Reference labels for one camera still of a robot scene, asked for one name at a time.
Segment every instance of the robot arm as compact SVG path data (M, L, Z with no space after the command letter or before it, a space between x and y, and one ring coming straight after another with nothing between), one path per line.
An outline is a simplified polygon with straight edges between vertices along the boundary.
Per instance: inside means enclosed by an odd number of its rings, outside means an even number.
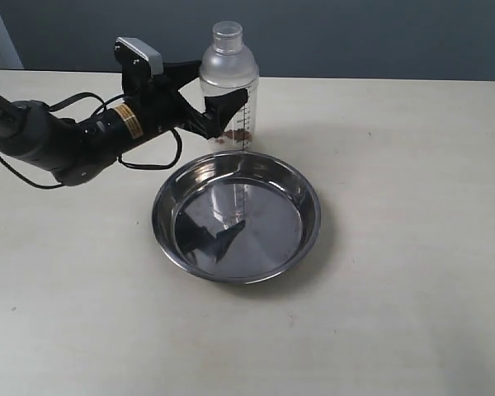
M122 37L117 39L114 53L122 67L123 94L104 102L98 109L101 112L94 111L80 122L57 118L51 112L96 95L85 92L55 106L40 101L11 103L0 96L0 153L51 172L59 184L48 188L88 182L116 160L133 169L167 169L177 162L182 149L175 128L206 139L219 137L248 100L245 89L206 97L202 114L179 92L198 77L200 61L165 64L161 54L144 42ZM118 98L123 98L123 103L106 108ZM161 166L123 161L123 153L168 131L178 142L172 163Z

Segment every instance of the white table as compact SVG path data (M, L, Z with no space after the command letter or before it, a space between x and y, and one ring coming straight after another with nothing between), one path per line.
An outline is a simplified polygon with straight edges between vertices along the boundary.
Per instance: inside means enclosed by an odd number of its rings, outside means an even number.
M0 93L110 97L119 79L0 72ZM150 212L170 172L37 191L0 165L0 395L495 396L495 82L262 79L258 98L259 148L323 206L311 254L267 283L163 255ZM183 138L181 163L208 151Z

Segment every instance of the stainless steel bowl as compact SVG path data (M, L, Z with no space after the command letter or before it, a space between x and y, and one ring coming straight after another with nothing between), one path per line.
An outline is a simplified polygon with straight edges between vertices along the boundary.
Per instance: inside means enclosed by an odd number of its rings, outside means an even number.
M195 276L224 283L270 279L314 245L318 197L297 170L269 155L223 152L174 172L153 207L167 256Z

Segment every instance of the clear plastic bottle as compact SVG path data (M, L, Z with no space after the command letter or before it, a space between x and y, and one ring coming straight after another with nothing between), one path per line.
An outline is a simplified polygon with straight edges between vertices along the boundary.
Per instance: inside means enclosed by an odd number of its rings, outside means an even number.
M210 140L215 152L246 149L255 134L258 65L251 50L243 44L239 23L222 21L213 26L213 44L202 59L200 85L206 97L247 89L246 105L229 122L222 136Z

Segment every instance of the wire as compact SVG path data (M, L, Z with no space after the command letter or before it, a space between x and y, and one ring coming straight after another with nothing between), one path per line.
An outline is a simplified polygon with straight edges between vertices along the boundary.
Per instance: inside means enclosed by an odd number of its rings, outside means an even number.
M11 165L9 165L5 159L3 159L1 156L0 156L0 163L7 168L7 170L9 170L13 175L15 175L16 177L18 177L20 180L22 180L23 182L29 184L30 186L34 187L34 188L39 188L41 190L54 190L55 188L60 188L60 187L64 187L64 184L62 183L59 183L59 184L53 184L52 186L45 186L45 185L42 185L42 184L37 184L35 183L34 181L31 181L30 179L28 179L27 177L25 177L24 175L22 175L21 173L19 173L15 168L13 168Z
M117 101L118 99L122 99L123 97L125 97L125 94L121 93L120 95L115 95L114 97L108 99L107 101L104 101L102 105L100 105L90 116L91 117L95 116L99 112L99 110L102 109L103 107L106 111L106 106L110 105L114 101Z
M119 155L117 157L117 161L123 165L124 167L127 167L128 169L135 169L135 170L140 170L140 171L164 171L166 169L170 169L176 163L180 160L180 157L182 155L182 137L180 134L178 134L178 131L175 129L171 129L171 134L174 136L174 139L176 140L177 143L177 149L176 149L176 155L174 156L174 159L168 163L167 165L150 165L150 164L140 164L140 163L126 163L123 161L122 155Z
M95 93L92 92L80 92L70 96L67 99L64 99L63 101L60 101L59 103L55 103L52 106L48 106L48 111L50 113L54 113L56 111L63 110L65 107L72 105L76 101L81 101L82 99L86 99L89 97L93 97L94 99L97 99L100 103L102 103L101 108L104 107L106 110L106 103L102 100L102 98L99 95L96 95Z

